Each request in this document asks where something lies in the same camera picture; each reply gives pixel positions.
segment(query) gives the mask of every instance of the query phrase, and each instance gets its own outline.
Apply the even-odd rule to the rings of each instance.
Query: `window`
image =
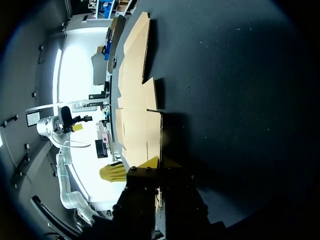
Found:
[[[56,104],[58,102],[58,73],[60,68],[60,60],[61,60],[61,49],[58,49],[56,53],[54,70],[53,70],[53,80],[52,80],[52,103]],[[55,116],[58,115],[58,107],[53,107],[53,114]]]

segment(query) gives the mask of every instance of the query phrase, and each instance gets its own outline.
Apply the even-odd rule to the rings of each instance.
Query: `white robotic arm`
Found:
[[[77,209],[89,223],[92,223],[92,216],[98,214],[89,207],[80,192],[71,192],[69,174],[66,168],[66,165],[73,164],[70,154],[71,133],[64,133],[60,127],[61,124],[62,121],[58,116],[50,116],[40,119],[36,128],[40,135],[48,137],[60,149],[56,155],[56,165],[62,205],[66,209]]]

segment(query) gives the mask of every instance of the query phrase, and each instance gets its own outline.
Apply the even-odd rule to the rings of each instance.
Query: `robotic arm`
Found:
[[[62,205],[66,209],[77,209],[87,222],[92,224],[93,215],[97,215],[97,213],[89,207],[80,192],[71,192],[69,174],[66,167],[73,164],[70,154],[72,126],[81,121],[92,121],[92,117],[85,116],[84,118],[80,118],[78,116],[72,119],[70,109],[65,106],[61,108],[58,116],[40,119],[36,128],[40,135],[48,137],[53,145],[60,149],[56,155],[56,165]]]

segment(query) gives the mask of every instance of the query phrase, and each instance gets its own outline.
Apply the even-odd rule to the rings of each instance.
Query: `flattened cardboard box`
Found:
[[[162,116],[153,112],[157,110],[155,80],[151,78],[142,84],[149,27],[148,14],[143,12],[124,43],[119,68],[121,97],[115,111],[116,132],[123,146],[122,155],[130,167],[154,157],[161,159]]]

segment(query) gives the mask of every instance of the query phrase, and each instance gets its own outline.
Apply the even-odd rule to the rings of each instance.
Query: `yellow object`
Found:
[[[74,132],[79,131],[79,130],[81,130],[81,129],[83,129],[83,127],[82,127],[82,124],[81,124],[81,123],[80,123],[80,124],[77,124],[77,125],[73,125],[73,126],[72,126],[72,130],[73,130]]]
[[[127,181],[127,172],[122,162],[117,162],[101,168],[99,174],[103,180],[107,180],[111,183]]]
[[[146,167],[156,169],[158,167],[158,157],[155,156],[154,158],[151,158],[149,161],[138,166],[138,168],[146,168]]]

